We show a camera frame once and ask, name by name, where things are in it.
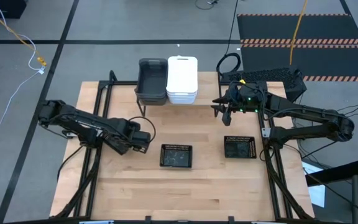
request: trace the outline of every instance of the plastic container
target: plastic container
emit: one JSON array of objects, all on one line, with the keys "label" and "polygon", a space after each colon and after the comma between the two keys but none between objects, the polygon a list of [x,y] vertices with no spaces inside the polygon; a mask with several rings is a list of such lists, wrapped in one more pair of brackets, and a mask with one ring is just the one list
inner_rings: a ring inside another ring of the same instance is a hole
[{"label": "plastic container", "polygon": [[255,138],[245,136],[225,136],[224,157],[256,159]]},{"label": "plastic container", "polygon": [[135,89],[143,105],[164,105],[167,100],[168,61],[163,58],[139,60],[139,76]]},{"label": "plastic container", "polygon": [[160,166],[191,168],[193,146],[162,144]]},{"label": "plastic container", "polygon": [[192,104],[198,90],[198,61],[195,57],[168,59],[167,95],[173,104]]}]

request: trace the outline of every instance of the white cable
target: white cable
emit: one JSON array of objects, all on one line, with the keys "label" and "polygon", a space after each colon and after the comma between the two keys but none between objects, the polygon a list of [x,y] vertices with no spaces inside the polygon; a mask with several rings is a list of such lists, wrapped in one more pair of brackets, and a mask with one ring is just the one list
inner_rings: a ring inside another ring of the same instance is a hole
[{"label": "white cable", "polygon": [[4,112],[4,114],[2,115],[2,118],[1,118],[1,120],[0,120],[0,125],[1,125],[2,121],[3,121],[4,118],[5,118],[7,109],[9,108],[9,105],[11,104],[11,101],[12,101],[13,97],[14,97],[14,96],[16,95],[16,93],[19,91],[19,88],[20,88],[23,84],[25,84],[27,81],[29,81],[32,77],[36,76],[36,74],[38,74],[38,72],[36,72],[34,75],[30,76],[28,79],[24,80],[24,81],[17,87],[16,91],[12,94],[11,98],[9,99],[9,101],[8,101],[8,103],[7,103],[7,105],[6,105],[5,112]]},{"label": "white cable", "polygon": [[[1,10],[1,9],[0,9],[0,14],[1,14],[2,20],[4,21],[5,26],[7,26],[6,20],[5,20],[5,16],[4,16],[4,14],[2,13],[2,10]],[[26,38],[28,41],[30,41],[30,43],[32,44],[32,46],[33,46],[33,48],[34,48],[34,51],[32,52],[32,56],[31,56],[31,58],[30,58],[30,60],[29,60],[29,62],[28,62],[29,68],[31,68],[31,69],[33,69],[33,70],[36,70],[36,71],[42,69],[42,68],[33,68],[33,67],[30,65],[32,59],[34,58],[35,52],[37,51],[37,48],[36,48],[35,44],[33,43],[33,41],[32,41],[30,38],[28,38],[27,36],[25,36],[25,35],[22,35],[22,34],[18,34],[18,35],[21,36],[21,37],[24,37],[24,38]]]}]

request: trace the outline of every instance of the black mesh tray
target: black mesh tray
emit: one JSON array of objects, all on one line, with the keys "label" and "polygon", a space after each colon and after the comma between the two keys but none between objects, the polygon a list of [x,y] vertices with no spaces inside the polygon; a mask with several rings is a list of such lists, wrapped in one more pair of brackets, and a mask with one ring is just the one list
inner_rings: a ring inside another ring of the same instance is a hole
[{"label": "black mesh tray", "polygon": [[224,157],[256,159],[255,138],[245,136],[225,136]]},{"label": "black mesh tray", "polygon": [[162,144],[160,166],[191,168],[193,146]]}]

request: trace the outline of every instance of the stacked white containers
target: stacked white containers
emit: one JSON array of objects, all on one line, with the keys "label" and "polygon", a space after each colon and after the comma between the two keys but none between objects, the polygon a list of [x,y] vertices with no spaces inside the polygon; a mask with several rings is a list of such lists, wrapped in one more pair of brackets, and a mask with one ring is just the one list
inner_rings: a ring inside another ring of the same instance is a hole
[{"label": "stacked white containers", "polygon": [[168,58],[167,95],[173,104],[192,104],[198,89],[198,62],[195,57]]}]

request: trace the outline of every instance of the wooden table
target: wooden table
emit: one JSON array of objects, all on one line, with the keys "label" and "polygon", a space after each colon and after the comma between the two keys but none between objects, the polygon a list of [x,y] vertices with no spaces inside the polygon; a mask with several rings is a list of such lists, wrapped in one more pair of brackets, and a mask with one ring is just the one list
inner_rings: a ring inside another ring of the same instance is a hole
[{"label": "wooden table", "polygon": [[[198,96],[194,105],[148,106],[146,117],[157,129],[157,136],[146,154],[129,151],[120,156],[103,146],[92,219],[144,220],[274,220],[266,165],[259,159],[226,159],[223,137],[254,136],[257,154],[262,150],[256,113],[232,114],[225,127],[221,114],[214,117],[209,107],[219,96],[215,72],[199,73]],[[268,82],[269,92],[285,97],[281,82]],[[98,82],[83,82],[77,108],[93,112]],[[108,117],[140,116],[135,86],[113,86]],[[222,86],[222,93],[227,89]],[[143,131],[151,125],[136,120]],[[292,127],[291,118],[275,118],[276,126]],[[191,169],[159,166],[161,144],[193,146]],[[287,144],[298,148],[295,141]],[[65,158],[78,148],[78,140],[68,141]],[[85,150],[63,168],[50,214],[57,214],[78,188]],[[289,191],[305,211],[313,216],[310,196],[299,153],[284,147],[282,160]],[[281,216],[285,217],[279,189]],[[84,194],[83,211],[88,193]]]}]

